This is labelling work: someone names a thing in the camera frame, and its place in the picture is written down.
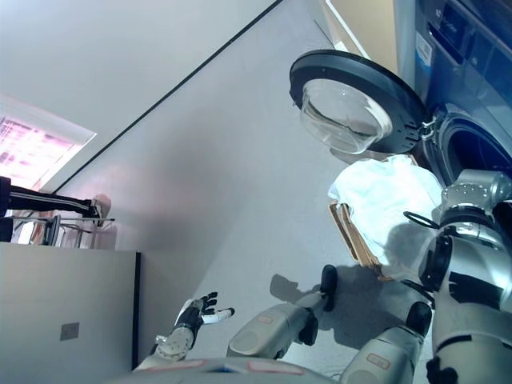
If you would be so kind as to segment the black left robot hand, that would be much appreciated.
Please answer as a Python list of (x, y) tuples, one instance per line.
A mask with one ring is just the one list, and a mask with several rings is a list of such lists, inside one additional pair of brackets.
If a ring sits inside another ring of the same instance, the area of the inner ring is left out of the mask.
[(180, 309), (174, 327), (185, 327), (197, 332), (204, 325), (213, 325), (231, 318), (233, 307), (217, 309), (218, 292), (213, 291), (200, 298), (188, 299)]

